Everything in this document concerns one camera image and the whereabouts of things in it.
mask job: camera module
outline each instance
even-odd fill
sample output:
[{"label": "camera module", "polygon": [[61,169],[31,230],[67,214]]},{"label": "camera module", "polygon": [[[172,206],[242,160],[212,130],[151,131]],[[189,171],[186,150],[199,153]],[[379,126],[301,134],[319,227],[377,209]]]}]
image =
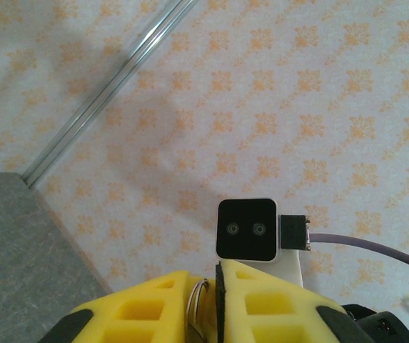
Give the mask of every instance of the camera module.
[{"label": "camera module", "polygon": [[270,262],[278,253],[272,199],[226,199],[218,206],[216,253],[222,259]]}]

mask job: cable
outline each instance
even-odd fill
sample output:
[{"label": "cable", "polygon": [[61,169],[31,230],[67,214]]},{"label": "cable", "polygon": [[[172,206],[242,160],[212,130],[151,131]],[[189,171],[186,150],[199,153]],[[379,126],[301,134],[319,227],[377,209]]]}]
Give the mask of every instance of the cable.
[{"label": "cable", "polygon": [[398,261],[409,264],[409,255],[407,255],[406,253],[400,252],[396,249],[387,247],[379,243],[366,241],[365,239],[341,236],[339,234],[310,234],[309,238],[311,243],[336,243],[351,245],[353,247],[371,250],[372,252],[378,252],[379,254],[383,254],[397,259]]}]

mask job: black plastic part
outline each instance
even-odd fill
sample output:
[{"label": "black plastic part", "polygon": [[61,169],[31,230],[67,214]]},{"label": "black plastic part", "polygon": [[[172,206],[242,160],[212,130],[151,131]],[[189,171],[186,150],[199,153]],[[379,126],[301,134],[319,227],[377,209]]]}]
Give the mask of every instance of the black plastic part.
[{"label": "black plastic part", "polygon": [[[272,199],[226,199],[218,205],[216,252],[222,259],[269,262],[278,253],[277,205]],[[237,234],[228,231],[238,227]],[[263,233],[256,227],[264,226]]]},{"label": "black plastic part", "polygon": [[281,215],[281,248],[310,250],[306,216]]},{"label": "black plastic part", "polygon": [[93,312],[90,309],[68,314],[61,318],[39,343],[72,343],[92,317]]},{"label": "black plastic part", "polygon": [[409,343],[409,330],[391,312],[362,318],[358,325],[377,343]]},{"label": "black plastic part", "polygon": [[316,308],[339,343],[379,343],[373,341],[347,314],[327,306]]},{"label": "black plastic part", "polygon": [[366,318],[369,316],[372,316],[373,314],[376,314],[376,311],[373,311],[372,309],[369,309],[367,307],[358,305],[358,304],[348,304],[348,305],[343,305],[343,308],[347,313],[351,314],[351,317],[354,320],[359,320],[362,318]]},{"label": "black plastic part", "polygon": [[225,339],[225,281],[221,263],[216,265],[217,343]]}]

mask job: patterned wallpaper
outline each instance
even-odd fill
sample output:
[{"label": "patterned wallpaper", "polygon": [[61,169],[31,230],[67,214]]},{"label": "patterned wallpaper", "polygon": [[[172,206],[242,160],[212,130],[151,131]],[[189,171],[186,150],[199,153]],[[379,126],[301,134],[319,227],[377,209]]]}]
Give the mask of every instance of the patterned wallpaper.
[{"label": "patterned wallpaper", "polygon": [[23,173],[166,0],[0,0],[0,172]]}]

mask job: gray surface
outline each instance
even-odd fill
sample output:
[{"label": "gray surface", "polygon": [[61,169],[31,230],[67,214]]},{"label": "gray surface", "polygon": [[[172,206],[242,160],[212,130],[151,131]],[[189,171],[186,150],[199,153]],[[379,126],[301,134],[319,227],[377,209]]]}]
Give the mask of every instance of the gray surface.
[{"label": "gray surface", "polygon": [[37,342],[105,295],[20,176],[0,173],[0,342]]}]

